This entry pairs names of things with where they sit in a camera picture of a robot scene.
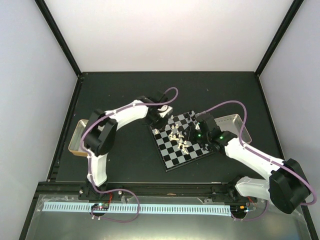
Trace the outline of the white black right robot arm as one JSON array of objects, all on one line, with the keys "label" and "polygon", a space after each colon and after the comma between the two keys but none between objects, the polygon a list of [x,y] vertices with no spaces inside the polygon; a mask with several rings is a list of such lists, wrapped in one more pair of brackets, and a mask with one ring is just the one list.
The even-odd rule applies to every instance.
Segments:
[{"label": "white black right robot arm", "polygon": [[239,177],[228,187],[228,198],[234,202],[243,197],[255,197],[271,202],[280,211],[291,214],[312,194],[311,187],[300,166],[294,160],[284,161],[270,156],[228,130],[221,130],[210,113],[186,113],[189,121],[183,135],[204,150],[220,153],[258,173],[261,178]]}]

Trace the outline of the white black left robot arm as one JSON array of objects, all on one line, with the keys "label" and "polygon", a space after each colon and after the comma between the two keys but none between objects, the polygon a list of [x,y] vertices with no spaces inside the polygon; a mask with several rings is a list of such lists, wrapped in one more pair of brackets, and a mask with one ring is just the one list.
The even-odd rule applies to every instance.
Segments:
[{"label": "white black left robot arm", "polygon": [[95,199],[103,199],[108,192],[104,185],[108,179],[107,156],[115,143],[117,131],[136,120],[145,120],[148,125],[161,130],[167,125],[172,112],[173,107],[168,103],[156,103],[142,96],[118,109],[97,109],[92,113],[79,147],[87,153],[87,179],[92,184],[89,193]]}]

